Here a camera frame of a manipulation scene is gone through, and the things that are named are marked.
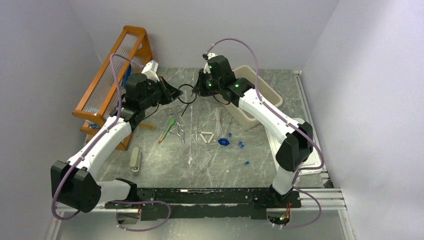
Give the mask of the metal scissor forceps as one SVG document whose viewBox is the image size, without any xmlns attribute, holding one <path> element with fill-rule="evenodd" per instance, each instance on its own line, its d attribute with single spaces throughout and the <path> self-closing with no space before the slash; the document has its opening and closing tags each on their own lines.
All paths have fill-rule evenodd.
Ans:
<svg viewBox="0 0 424 240">
<path fill-rule="evenodd" d="M 184 133 L 184 130 L 182 129 L 181 121 L 180 121 L 180 113 L 183 111 L 182 107 L 179 104 L 177 104 L 174 107 L 168 106 L 166 110 L 168 115 L 173 115 L 175 119 L 176 127 L 177 127 L 176 135 L 180 138 L 181 143 L 184 144 L 185 133 Z"/>
</svg>

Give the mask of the clear glass tube bundle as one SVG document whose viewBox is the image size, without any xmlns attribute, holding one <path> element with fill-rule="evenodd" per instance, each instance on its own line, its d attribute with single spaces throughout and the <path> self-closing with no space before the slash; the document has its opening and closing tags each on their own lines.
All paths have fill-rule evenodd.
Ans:
<svg viewBox="0 0 424 240">
<path fill-rule="evenodd" d="M 221 124 L 221 109 L 219 107 L 216 107 L 214 109 L 215 114 L 215 135 L 217 137 L 221 137 L 223 134 L 222 124 Z"/>
</svg>

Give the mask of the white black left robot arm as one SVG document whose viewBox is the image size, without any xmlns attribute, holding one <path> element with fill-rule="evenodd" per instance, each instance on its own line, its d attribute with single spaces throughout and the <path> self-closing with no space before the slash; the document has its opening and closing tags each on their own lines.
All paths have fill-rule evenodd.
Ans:
<svg viewBox="0 0 424 240">
<path fill-rule="evenodd" d="M 131 74 L 125 86 L 125 93 L 118 99 L 116 109 L 96 135 L 67 161 L 57 161 L 52 165 L 53 212 L 57 203 L 83 213 L 89 213 L 98 203 L 119 201 L 126 208 L 138 203 L 136 183 L 123 178 L 97 182 L 95 176 L 117 145 L 145 119 L 148 108 L 168 105 L 183 92 L 161 76 L 152 80 L 143 73 Z"/>
</svg>

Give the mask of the orange test tube brush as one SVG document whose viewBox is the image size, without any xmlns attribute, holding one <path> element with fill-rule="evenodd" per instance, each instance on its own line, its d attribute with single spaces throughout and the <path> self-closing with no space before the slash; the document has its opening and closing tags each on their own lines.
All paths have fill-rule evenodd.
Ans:
<svg viewBox="0 0 424 240">
<path fill-rule="evenodd" d="M 156 129 L 156 126 L 154 124 L 146 123 L 146 122 L 141 122 L 138 126 L 140 128 L 145 128 L 145 129 L 150 129 L 150 130 Z"/>
</svg>

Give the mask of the small blue cap pair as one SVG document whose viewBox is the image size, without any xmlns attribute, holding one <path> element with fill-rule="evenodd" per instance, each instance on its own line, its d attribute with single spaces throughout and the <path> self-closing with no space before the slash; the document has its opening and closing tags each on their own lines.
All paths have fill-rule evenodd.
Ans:
<svg viewBox="0 0 424 240">
<path fill-rule="evenodd" d="M 239 146 L 239 148 L 240 148 L 240 149 L 243 149 L 243 148 L 245 147 L 242 141 L 240 141 L 240 142 L 238 143 L 238 146 Z"/>
</svg>

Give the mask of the beige stapler-like case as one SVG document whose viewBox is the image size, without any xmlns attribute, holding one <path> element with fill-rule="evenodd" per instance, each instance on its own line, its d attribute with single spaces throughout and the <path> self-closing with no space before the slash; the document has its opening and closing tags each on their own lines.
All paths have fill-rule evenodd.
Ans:
<svg viewBox="0 0 424 240">
<path fill-rule="evenodd" d="M 132 172 L 136 173 L 140 170 L 141 150 L 139 147 L 134 147 L 131 152 L 129 167 Z"/>
</svg>

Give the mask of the white plastic bin lid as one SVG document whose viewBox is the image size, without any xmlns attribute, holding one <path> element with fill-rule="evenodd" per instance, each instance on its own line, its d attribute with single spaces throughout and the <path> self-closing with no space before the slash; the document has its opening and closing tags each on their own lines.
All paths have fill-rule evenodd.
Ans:
<svg viewBox="0 0 424 240">
<path fill-rule="evenodd" d="M 275 165 L 289 173 L 302 169 L 302 175 L 321 171 L 322 161 L 313 145 L 296 129 L 294 125 L 310 139 L 313 138 L 312 126 L 300 118 L 287 118 L 285 123 L 276 116 L 266 118 L 263 125 L 270 138 L 271 152 Z"/>
</svg>

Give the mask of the orange wooden test tube rack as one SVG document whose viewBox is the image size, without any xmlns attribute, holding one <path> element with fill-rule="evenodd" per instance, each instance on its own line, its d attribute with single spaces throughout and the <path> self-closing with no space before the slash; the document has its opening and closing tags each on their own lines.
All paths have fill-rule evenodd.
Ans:
<svg viewBox="0 0 424 240">
<path fill-rule="evenodd" d="M 135 60 L 143 66 L 153 60 L 146 29 L 138 26 L 124 26 L 108 54 L 114 53 Z M 72 111 L 73 116 L 85 120 L 80 131 L 87 134 L 87 142 L 103 127 L 106 118 L 118 103 L 119 95 L 109 55 L 103 61 L 77 107 Z"/>
</svg>

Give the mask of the black wire ring stand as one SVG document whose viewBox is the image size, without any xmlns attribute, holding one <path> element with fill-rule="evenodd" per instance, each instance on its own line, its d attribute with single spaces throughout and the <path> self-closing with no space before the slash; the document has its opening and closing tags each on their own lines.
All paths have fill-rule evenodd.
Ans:
<svg viewBox="0 0 424 240">
<path fill-rule="evenodd" d="M 194 86 L 188 83 L 180 85 L 178 89 L 182 91 L 182 95 L 178 98 L 178 100 L 184 104 L 181 112 L 181 116 L 183 116 L 187 109 L 196 101 L 197 94 L 194 93 Z"/>
</svg>

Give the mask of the green plastic spatula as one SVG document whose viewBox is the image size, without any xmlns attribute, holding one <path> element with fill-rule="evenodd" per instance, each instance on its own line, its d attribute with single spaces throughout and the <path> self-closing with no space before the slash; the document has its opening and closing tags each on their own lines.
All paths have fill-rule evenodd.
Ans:
<svg viewBox="0 0 424 240">
<path fill-rule="evenodd" d="M 174 118 L 172 118 L 169 123 L 168 123 L 168 127 L 165 129 L 163 135 L 161 136 L 161 138 L 159 139 L 158 143 L 162 143 L 163 140 L 165 139 L 165 137 L 167 136 L 170 128 L 175 124 L 176 120 Z"/>
</svg>

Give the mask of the beige plastic bin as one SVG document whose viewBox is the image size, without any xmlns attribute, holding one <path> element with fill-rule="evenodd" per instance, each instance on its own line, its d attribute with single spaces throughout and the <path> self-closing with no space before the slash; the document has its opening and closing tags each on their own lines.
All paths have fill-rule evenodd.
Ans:
<svg viewBox="0 0 424 240">
<path fill-rule="evenodd" d="M 256 72 L 248 65 L 241 65 L 233 69 L 237 78 L 245 78 L 252 84 L 255 84 Z M 262 97 L 265 97 L 275 107 L 279 107 L 283 103 L 282 97 L 260 76 L 258 76 L 258 89 Z M 240 124 L 244 131 L 250 130 L 260 122 L 250 113 L 235 107 L 232 103 L 224 105 L 226 110 Z"/>
</svg>

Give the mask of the blue plastic hexagon cap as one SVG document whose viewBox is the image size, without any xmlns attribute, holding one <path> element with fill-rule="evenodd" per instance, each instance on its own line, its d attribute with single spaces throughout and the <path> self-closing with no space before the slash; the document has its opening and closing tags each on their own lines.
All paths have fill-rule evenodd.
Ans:
<svg viewBox="0 0 424 240">
<path fill-rule="evenodd" d="M 222 146 L 228 146 L 230 141 L 227 138 L 220 138 L 218 139 L 218 143 Z"/>
</svg>

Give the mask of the white clay triangle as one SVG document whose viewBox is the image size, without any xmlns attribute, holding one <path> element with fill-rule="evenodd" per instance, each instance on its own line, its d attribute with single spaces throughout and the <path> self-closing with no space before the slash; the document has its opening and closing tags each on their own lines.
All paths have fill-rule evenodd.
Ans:
<svg viewBox="0 0 424 240">
<path fill-rule="evenodd" d="M 202 131 L 200 133 L 200 137 L 203 140 L 205 144 L 210 144 L 212 142 L 212 139 L 214 138 L 215 134 L 210 131 Z"/>
</svg>

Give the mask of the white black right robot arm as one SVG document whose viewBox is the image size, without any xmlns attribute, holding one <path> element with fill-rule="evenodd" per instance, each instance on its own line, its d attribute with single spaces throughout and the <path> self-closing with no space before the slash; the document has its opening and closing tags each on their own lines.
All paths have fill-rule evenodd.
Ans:
<svg viewBox="0 0 424 240">
<path fill-rule="evenodd" d="M 204 69 L 199 71 L 193 92 L 201 97 L 220 96 L 231 105 L 255 117 L 280 143 L 275 155 L 278 169 L 271 184 L 270 202 L 282 207 L 289 200 L 298 169 L 313 152 L 312 126 L 288 117 L 269 102 L 244 77 L 237 78 L 223 55 L 205 53 Z"/>
</svg>

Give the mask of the blue capped clear tube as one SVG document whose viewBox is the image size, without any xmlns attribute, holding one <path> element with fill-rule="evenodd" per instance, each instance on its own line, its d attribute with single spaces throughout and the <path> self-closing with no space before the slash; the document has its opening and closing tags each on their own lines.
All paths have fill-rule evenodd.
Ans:
<svg viewBox="0 0 424 240">
<path fill-rule="evenodd" d="M 237 164 L 233 165 L 233 166 L 231 167 L 231 169 L 238 169 L 238 168 L 241 168 L 241 167 L 247 166 L 247 165 L 249 165 L 249 164 L 250 164 L 250 162 L 249 162 L 249 161 L 245 161 L 245 162 L 243 162 L 243 163 L 237 163 Z"/>
</svg>

